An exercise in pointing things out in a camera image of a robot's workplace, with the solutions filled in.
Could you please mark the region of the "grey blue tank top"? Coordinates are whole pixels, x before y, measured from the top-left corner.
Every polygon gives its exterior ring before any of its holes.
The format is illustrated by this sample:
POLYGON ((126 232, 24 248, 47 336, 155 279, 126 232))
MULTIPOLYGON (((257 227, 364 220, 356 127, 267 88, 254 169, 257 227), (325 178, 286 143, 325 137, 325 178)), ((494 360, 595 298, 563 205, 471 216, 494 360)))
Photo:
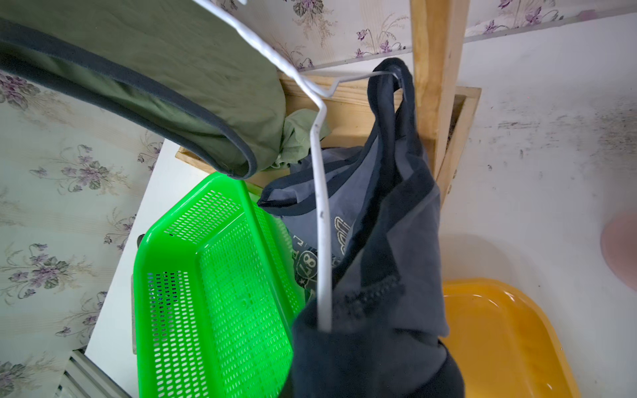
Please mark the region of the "grey blue tank top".
POLYGON ((309 299, 292 326, 284 397, 462 397, 441 278, 441 191, 416 132, 405 62, 368 81, 375 122, 362 147, 322 152, 328 187, 333 325, 309 299))

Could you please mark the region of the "olive green tank top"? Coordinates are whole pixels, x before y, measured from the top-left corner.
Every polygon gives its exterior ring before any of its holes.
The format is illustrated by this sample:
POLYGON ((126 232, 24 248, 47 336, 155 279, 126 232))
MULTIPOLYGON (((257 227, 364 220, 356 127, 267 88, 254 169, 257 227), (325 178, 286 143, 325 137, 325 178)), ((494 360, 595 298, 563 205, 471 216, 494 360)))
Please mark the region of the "olive green tank top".
POLYGON ((116 113, 247 179, 310 155, 313 109, 193 1, 4 1, 1 66, 116 113))

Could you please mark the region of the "white wire hanger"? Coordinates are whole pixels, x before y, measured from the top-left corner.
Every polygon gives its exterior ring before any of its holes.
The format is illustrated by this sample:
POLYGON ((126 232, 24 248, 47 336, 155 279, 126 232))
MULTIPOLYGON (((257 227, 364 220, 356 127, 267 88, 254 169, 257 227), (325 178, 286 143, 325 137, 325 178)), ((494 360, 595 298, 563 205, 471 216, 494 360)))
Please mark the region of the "white wire hanger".
POLYGON ((387 71, 375 71, 366 75, 340 77, 335 79, 328 89, 323 89, 313 81, 302 76, 299 71, 283 58, 276 50, 267 44, 259 35, 254 33, 245 24, 241 23, 230 13, 224 11, 213 1, 195 0, 197 5, 221 19, 233 28, 239 36, 258 51, 270 63, 292 79, 317 106, 318 114, 310 129, 310 148, 312 171, 315 186, 315 204, 318 238, 318 270, 317 270, 317 328, 323 333, 329 333, 333 326, 333 280, 332 280, 332 252, 331 252, 331 213, 328 204, 328 186, 321 154, 320 132, 328 114, 325 100, 333 97, 342 83, 361 81, 376 76, 387 76, 387 71))

